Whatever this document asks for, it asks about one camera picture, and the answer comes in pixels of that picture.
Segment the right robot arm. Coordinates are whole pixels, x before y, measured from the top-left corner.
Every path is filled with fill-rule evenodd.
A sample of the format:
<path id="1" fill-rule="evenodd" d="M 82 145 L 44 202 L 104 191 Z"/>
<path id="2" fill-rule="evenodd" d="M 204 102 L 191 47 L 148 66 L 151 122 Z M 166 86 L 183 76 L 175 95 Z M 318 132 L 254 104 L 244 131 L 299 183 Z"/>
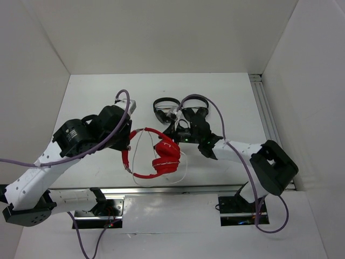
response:
<path id="1" fill-rule="evenodd" d="M 235 205 L 242 212 L 253 207 L 254 202 L 263 199 L 268 194 L 279 196 L 299 172 L 295 162 L 273 140 L 263 144 L 248 144 L 229 141 L 225 137 L 211 132 L 205 116 L 187 109 L 189 129 L 178 125 L 182 112 L 175 108 L 168 112 L 172 129 L 164 133 L 176 142 L 195 142 L 200 153 L 214 160 L 228 160 L 242 163 L 246 172 L 249 167 L 255 172 L 255 177 L 249 175 L 249 183 L 244 184 L 236 194 Z"/>

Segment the red over-ear headphones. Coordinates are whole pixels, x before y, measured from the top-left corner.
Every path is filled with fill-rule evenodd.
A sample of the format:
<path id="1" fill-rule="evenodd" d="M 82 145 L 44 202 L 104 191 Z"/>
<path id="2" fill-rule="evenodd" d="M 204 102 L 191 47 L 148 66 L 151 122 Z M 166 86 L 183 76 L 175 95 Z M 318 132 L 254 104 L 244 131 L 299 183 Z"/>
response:
<path id="1" fill-rule="evenodd" d="M 180 150 L 179 145 L 173 142 L 171 138 L 169 138 L 162 132 L 159 132 L 156 129 L 147 128 L 147 127 L 132 131 L 129 135 L 129 140 L 131 140 L 139 132 L 142 132 L 142 131 L 155 133 L 161 138 L 161 141 L 158 142 L 154 146 L 154 151 L 159 156 L 159 158 L 156 158 L 152 161 L 152 166 L 154 170 L 156 171 L 156 174 L 141 175 L 138 173 L 133 173 L 129 168 L 129 159 L 128 159 L 129 148 L 128 147 L 126 147 L 124 150 L 121 151 L 122 163 L 124 165 L 125 170 L 131 173 L 136 178 L 146 179 L 146 180 L 154 179 L 161 175 L 170 174 L 177 171 L 178 165 L 180 164 L 180 158 L 181 158 L 181 150 Z"/>

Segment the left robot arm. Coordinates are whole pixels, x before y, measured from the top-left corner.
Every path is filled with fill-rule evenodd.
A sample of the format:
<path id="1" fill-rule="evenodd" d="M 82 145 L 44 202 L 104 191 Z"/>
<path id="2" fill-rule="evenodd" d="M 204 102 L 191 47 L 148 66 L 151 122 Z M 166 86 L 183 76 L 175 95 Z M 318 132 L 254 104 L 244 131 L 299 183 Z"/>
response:
<path id="1" fill-rule="evenodd" d="M 113 205 L 98 187 L 51 190 L 54 182 L 82 158 L 105 148 L 117 151 L 129 145 L 131 111 L 121 101 L 101 112 L 66 121 L 29 169 L 9 185 L 1 185 L 7 223 L 32 227 L 58 213 L 82 210 L 95 216 Z"/>

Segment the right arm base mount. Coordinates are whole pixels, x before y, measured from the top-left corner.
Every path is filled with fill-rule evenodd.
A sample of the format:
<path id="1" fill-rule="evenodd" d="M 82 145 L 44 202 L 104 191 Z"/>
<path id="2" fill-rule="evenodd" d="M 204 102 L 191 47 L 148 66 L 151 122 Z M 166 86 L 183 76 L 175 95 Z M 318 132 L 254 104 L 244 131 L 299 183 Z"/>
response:
<path id="1" fill-rule="evenodd" d="M 218 197 L 215 209 L 220 213 L 220 225 L 222 227 L 254 225 L 256 219 L 255 203 L 248 203 L 239 195 L 243 187 L 232 196 Z"/>

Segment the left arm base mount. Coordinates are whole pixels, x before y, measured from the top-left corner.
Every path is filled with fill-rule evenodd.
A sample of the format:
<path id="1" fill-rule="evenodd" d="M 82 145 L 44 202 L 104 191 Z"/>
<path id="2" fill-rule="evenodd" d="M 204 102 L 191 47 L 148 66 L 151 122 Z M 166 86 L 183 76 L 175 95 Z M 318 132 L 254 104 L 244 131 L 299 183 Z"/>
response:
<path id="1" fill-rule="evenodd" d="M 120 229 L 123 225 L 125 196 L 121 194 L 105 194 L 100 188 L 91 191 L 100 202 L 91 210 L 76 210 L 74 219 L 79 229 Z"/>

